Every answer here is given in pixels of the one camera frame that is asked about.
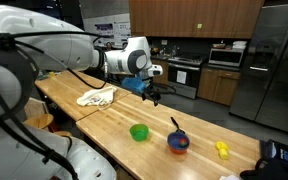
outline white cloth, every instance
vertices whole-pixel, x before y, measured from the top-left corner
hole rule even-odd
[[[93,89],[84,93],[84,95],[79,97],[76,102],[80,106],[109,105],[113,102],[114,93],[116,90],[117,88],[113,86],[109,86],[103,89]]]

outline kitchen cabinet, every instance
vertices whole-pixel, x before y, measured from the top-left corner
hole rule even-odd
[[[264,0],[129,0],[132,35],[252,37]]]
[[[161,76],[153,77],[153,81],[155,83],[168,84],[168,62],[152,59],[152,64],[160,65],[163,68],[163,74]]]
[[[239,72],[203,68],[197,96],[230,106],[239,78]]]

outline oven door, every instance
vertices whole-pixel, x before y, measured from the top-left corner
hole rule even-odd
[[[168,64],[168,81],[197,88],[200,80],[200,68],[182,64]]]

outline yellow object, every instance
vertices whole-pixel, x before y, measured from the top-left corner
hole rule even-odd
[[[221,159],[227,160],[229,158],[228,155],[228,146],[221,141],[218,141],[215,143],[216,148],[218,149],[218,155],[220,156]]]
[[[50,77],[53,77],[53,76],[55,76],[55,73],[52,71],[52,72],[49,72],[49,75],[50,75]]]
[[[197,24],[197,29],[202,29],[203,24]]]

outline green bowl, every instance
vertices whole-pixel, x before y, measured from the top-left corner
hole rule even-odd
[[[130,133],[135,141],[143,141],[148,134],[148,127],[144,124],[135,124],[131,127]]]

